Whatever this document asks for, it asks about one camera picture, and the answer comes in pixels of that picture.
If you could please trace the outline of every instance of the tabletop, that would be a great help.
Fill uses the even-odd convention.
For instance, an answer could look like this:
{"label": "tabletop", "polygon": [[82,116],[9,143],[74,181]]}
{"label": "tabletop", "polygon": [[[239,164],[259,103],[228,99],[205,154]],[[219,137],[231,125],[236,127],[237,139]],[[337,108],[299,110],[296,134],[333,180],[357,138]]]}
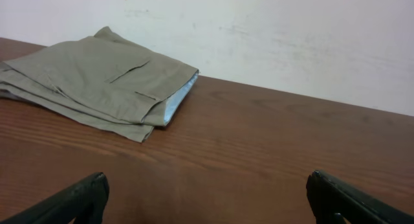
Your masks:
{"label": "tabletop", "polygon": [[413,156],[414,117],[204,76],[144,143],[0,99],[0,219],[103,172],[104,223],[315,223],[315,169],[413,215]]}

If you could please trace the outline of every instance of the folded garment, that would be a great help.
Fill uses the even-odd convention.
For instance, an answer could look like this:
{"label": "folded garment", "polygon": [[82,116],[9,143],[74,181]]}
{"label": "folded garment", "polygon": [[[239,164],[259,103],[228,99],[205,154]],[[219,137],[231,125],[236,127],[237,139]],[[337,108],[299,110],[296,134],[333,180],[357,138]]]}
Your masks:
{"label": "folded garment", "polygon": [[142,142],[153,126],[169,123],[198,73],[105,27],[0,63],[0,89],[8,91],[0,95]]}

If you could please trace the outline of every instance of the wall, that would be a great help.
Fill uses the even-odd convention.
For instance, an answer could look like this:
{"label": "wall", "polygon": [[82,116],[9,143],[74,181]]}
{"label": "wall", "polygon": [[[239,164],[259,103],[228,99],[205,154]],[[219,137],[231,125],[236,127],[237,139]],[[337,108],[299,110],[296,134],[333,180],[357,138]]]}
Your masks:
{"label": "wall", "polygon": [[103,26],[202,75],[414,116],[414,0],[0,0],[0,37]]}

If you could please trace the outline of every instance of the olive green cloth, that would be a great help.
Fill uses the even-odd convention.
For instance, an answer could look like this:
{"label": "olive green cloth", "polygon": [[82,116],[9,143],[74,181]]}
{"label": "olive green cloth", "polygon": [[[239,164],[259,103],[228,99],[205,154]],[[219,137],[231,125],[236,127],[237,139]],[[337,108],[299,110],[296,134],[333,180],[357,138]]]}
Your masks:
{"label": "olive green cloth", "polygon": [[153,126],[168,124],[197,75],[196,68],[104,27],[93,37],[0,63],[0,89],[142,142]]}

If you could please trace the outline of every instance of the welt pocket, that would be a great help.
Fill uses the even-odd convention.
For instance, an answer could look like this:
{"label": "welt pocket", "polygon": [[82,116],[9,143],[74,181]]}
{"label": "welt pocket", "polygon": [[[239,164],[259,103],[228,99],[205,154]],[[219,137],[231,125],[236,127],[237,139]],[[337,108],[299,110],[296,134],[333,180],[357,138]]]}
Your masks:
{"label": "welt pocket", "polygon": [[139,67],[144,66],[146,63],[148,63],[151,60],[151,57],[148,56],[144,58],[143,60],[137,62],[136,64],[132,66],[116,66],[114,68],[114,72],[109,75],[109,77],[105,80],[107,83],[112,83],[118,78],[122,77],[123,75],[127,74],[129,71],[132,71],[134,69],[137,69]]}

